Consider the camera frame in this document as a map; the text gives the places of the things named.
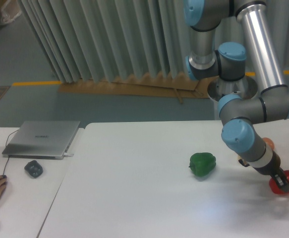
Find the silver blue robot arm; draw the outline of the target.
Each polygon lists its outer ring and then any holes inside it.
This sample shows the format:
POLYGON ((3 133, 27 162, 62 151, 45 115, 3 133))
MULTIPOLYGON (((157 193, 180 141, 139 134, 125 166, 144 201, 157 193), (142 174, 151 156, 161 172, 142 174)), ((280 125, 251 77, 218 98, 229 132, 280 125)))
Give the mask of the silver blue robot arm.
POLYGON ((218 76, 218 115, 224 143, 240 156, 243 166, 270 176, 276 194, 289 193, 289 172, 254 125, 289 119, 289 89, 270 38, 264 0, 186 0, 185 22, 193 30, 194 47, 185 62, 193 80, 218 76), (235 17, 245 44, 214 47, 220 22, 235 17))

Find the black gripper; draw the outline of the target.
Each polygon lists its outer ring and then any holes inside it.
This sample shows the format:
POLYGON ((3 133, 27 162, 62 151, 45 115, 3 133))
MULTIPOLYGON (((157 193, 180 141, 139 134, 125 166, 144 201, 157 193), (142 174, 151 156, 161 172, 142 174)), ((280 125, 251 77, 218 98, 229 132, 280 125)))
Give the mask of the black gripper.
POLYGON ((256 162, 247 162, 248 165, 244 167, 252 167, 262 175, 269 175, 273 177, 273 193, 289 193, 289 170, 283 171, 281 174, 281 160, 275 151, 270 155, 264 155, 256 162))

